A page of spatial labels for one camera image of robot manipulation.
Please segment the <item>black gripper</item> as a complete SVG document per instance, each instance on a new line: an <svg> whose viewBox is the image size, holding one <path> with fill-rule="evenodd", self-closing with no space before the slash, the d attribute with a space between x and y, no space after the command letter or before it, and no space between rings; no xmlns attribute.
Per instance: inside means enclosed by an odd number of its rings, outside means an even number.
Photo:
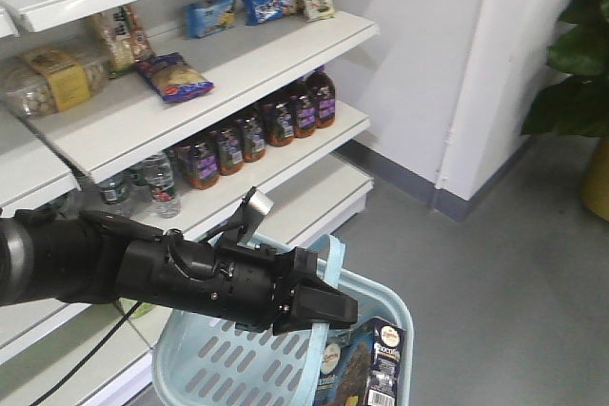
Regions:
<svg viewBox="0 0 609 406"><path fill-rule="evenodd" d="M247 248L222 242L214 248L173 230L155 241L129 244L116 292L231 320L250 332L272 329L274 336L310 330L316 323L348 329L358 321L358 302L330 287L317 267L318 253L305 248L283 254L268 244Z"/></svg>

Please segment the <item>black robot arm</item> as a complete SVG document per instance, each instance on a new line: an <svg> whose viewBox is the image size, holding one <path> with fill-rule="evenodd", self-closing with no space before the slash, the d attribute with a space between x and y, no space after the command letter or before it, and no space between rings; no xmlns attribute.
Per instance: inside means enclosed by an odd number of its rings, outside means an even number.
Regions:
<svg viewBox="0 0 609 406"><path fill-rule="evenodd" d="M280 335L326 322L344 329L355 300L317 275L316 253L280 254L241 246L228 235L191 242L100 211L59 220L18 210L1 221L1 303L35 300L102 304L119 298L233 321Z"/></svg>

